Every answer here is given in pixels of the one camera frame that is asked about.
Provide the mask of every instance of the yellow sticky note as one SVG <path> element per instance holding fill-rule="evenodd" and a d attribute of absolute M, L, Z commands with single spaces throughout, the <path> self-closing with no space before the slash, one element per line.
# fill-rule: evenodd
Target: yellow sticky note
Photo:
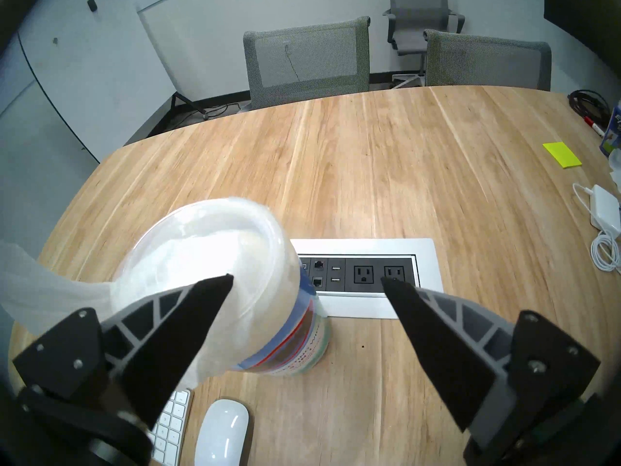
<path fill-rule="evenodd" d="M 582 162 L 578 160 L 578 157 L 574 155 L 574 152 L 572 152 L 563 142 L 544 143 L 543 146 L 552 154 L 552 156 L 558 163 L 561 164 L 563 168 L 582 165 Z"/>

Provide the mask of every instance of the white computer mouse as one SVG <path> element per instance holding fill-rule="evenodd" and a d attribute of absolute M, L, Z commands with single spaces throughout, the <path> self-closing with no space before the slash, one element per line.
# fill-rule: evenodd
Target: white computer mouse
<path fill-rule="evenodd" d="M 230 399 L 209 406 L 198 433 L 194 466 L 238 466 L 248 428 L 248 410 Z"/>

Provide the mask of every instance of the white power adapter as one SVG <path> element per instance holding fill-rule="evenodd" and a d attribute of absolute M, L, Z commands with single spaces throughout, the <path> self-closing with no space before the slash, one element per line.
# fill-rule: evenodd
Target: white power adapter
<path fill-rule="evenodd" d="M 612 240 L 616 239 L 621 234 L 619 201 L 599 185 L 593 186 L 592 190 L 585 188 L 584 191 L 591 196 L 591 225 L 608 232 Z"/>
<path fill-rule="evenodd" d="M 593 189 L 573 184 L 574 192 L 584 208 L 591 214 L 591 225 L 599 229 L 597 237 L 591 243 L 591 259 L 599 270 L 621 273 L 621 258 L 619 245 L 616 238 L 621 234 L 621 215 L 619 213 L 619 201 L 616 197 L 599 185 Z M 585 191 L 591 197 L 591 206 L 588 207 L 578 195 L 578 188 Z"/>

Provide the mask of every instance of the container label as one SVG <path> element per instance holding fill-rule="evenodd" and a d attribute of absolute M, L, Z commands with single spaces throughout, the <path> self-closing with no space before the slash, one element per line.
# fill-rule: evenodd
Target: container label
<path fill-rule="evenodd" d="M 292 375 L 310 369 L 324 354 L 330 339 L 328 319 L 315 311 L 318 302 L 311 280 L 300 267 L 300 287 L 287 321 L 259 352 L 234 370 Z"/>

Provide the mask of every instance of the office chair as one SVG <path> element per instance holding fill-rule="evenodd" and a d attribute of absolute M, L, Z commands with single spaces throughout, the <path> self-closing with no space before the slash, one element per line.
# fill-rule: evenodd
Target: office chair
<path fill-rule="evenodd" d="M 550 91 L 552 51 L 545 42 L 425 30 L 427 86 L 489 84 Z"/>
<path fill-rule="evenodd" d="M 370 22 L 245 32 L 252 109 L 369 91 Z"/>
<path fill-rule="evenodd" d="M 421 55 L 420 73 L 393 75 L 392 80 L 403 80 L 395 88 L 403 87 L 415 80 L 424 85 L 425 55 L 427 43 L 423 31 L 448 31 L 449 16 L 457 17 L 457 32 L 460 33 L 466 18 L 448 9 L 448 0 L 390 0 L 390 9 L 384 12 L 388 17 L 388 42 L 397 54 Z"/>

